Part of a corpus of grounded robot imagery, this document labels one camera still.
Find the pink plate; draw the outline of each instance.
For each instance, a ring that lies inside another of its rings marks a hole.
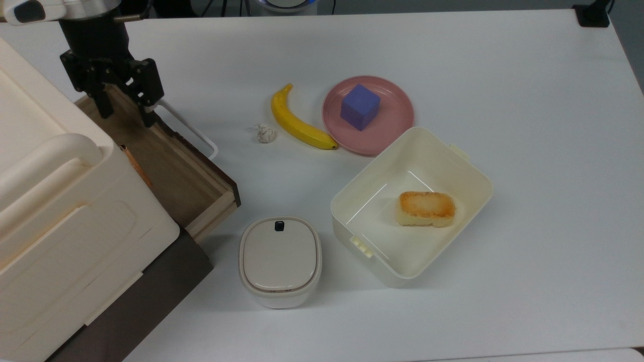
[[[356,84],[380,96],[380,109],[363,131],[340,117],[342,100]],[[345,79],[328,93],[322,105],[322,120],[338,144],[364,156],[377,156],[413,125],[413,107],[407,94],[394,83],[370,75]]]

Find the crumpled paper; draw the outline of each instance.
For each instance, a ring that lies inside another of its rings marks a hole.
[[[257,129],[257,140],[260,143],[271,143],[278,135],[277,131],[269,127],[268,124],[256,124],[255,129]]]

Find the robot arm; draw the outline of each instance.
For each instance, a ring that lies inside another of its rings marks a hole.
[[[58,21],[70,45],[62,64],[77,91],[94,100],[103,118],[113,112],[105,85],[112,84],[137,106],[146,127],[156,122],[151,110],[164,96],[156,63],[135,60],[128,50],[124,21],[147,16],[121,16],[120,0],[4,0],[8,23]]]

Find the black cable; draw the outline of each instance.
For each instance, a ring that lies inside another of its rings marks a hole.
[[[227,7],[228,7],[228,0],[223,0],[222,13],[219,14],[219,17],[226,17],[226,8]]]
[[[148,0],[146,8],[143,9],[143,12],[141,13],[141,19],[147,19],[150,16],[150,10],[152,10],[153,4],[154,0]]]
[[[201,15],[199,15],[199,17],[204,17],[205,13],[208,11],[208,9],[210,9],[210,6],[212,5],[213,1],[214,1],[214,0],[210,0],[210,1],[208,1],[208,5],[206,5],[206,6],[205,6],[204,11],[202,12],[202,14],[201,14]]]
[[[243,0],[244,5],[246,6],[246,16],[250,17],[251,14],[251,0]]]

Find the container latch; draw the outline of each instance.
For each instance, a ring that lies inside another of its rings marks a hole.
[[[365,242],[360,240],[357,236],[354,235],[351,237],[351,243],[354,244],[355,247],[357,247],[367,258],[371,259],[374,255],[374,251],[369,249]]]

